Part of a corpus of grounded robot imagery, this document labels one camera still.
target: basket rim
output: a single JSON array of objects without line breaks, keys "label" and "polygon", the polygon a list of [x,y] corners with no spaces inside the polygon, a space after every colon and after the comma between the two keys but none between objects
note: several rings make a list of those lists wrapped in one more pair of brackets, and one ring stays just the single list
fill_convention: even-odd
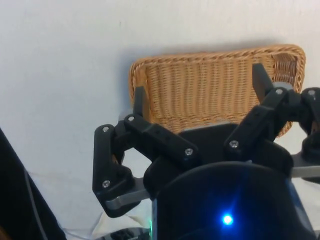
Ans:
[{"label": "basket rim", "polygon": [[288,54],[296,57],[296,75],[295,79],[300,85],[303,84],[305,77],[305,64],[306,54],[304,50],[295,44],[274,44],[264,47],[252,47],[243,48],[239,50],[231,51],[216,51],[216,52],[195,52],[195,53],[179,53],[179,54],[164,54],[158,56],[139,58],[134,62],[128,74],[128,88],[130,101],[133,103],[135,87],[137,86],[136,74],[138,70],[145,66],[150,65],[162,65],[172,63],[196,63],[196,62],[212,62],[212,61],[225,61],[227,59],[237,58],[253,58],[254,56],[265,56],[265,55],[277,55],[277,54]]}]

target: white wall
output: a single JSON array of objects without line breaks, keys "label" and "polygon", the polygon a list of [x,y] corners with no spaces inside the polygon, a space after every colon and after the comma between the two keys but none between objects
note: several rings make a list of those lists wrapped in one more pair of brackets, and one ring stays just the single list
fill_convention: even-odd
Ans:
[{"label": "white wall", "polygon": [[318,0],[0,0],[0,126],[61,224],[88,228],[94,130],[129,107],[134,60],[293,43],[320,87],[319,27]]}]

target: metal bracket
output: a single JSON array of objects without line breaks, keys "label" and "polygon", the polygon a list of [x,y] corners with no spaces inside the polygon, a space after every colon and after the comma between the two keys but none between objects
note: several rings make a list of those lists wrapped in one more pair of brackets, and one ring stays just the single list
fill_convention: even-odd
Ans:
[{"label": "metal bracket", "polygon": [[320,165],[306,161],[301,153],[292,156],[294,167],[291,171],[292,178],[320,178]]},{"label": "metal bracket", "polygon": [[134,187],[123,195],[120,195],[112,200],[105,201],[105,205],[108,209],[117,210],[121,207],[140,202],[145,199],[149,199],[149,193],[145,189],[144,179],[134,178]]}]

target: woven rattan basket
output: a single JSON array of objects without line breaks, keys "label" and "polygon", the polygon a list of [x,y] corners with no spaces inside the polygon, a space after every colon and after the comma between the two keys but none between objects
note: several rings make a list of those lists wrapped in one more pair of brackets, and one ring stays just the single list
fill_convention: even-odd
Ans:
[{"label": "woven rattan basket", "polygon": [[[148,119],[174,133],[221,121],[239,123],[258,104],[253,63],[262,63],[272,81],[290,83],[301,92],[305,53],[296,45],[282,44],[139,59],[129,73],[130,99],[135,87],[144,86]],[[291,126],[287,123],[280,136]]]}]

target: glowing blue light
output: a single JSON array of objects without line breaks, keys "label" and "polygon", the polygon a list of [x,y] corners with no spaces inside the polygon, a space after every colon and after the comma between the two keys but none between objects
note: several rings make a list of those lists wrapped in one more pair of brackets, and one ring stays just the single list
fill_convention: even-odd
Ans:
[{"label": "glowing blue light", "polygon": [[225,225],[231,225],[234,222],[234,219],[231,215],[224,215],[222,221]]}]

